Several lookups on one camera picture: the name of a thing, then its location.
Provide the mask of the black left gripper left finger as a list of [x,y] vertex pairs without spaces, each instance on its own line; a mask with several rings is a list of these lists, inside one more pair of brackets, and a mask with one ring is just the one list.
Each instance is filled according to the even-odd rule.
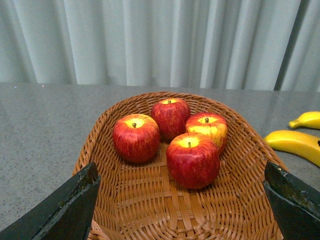
[[2,240],[86,240],[101,177],[91,162],[0,232]]

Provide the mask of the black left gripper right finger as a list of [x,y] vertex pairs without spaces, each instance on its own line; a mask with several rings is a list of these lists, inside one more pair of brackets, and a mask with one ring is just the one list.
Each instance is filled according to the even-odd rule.
[[320,238],[320,192],[268,161],[263,187],[285,240]]

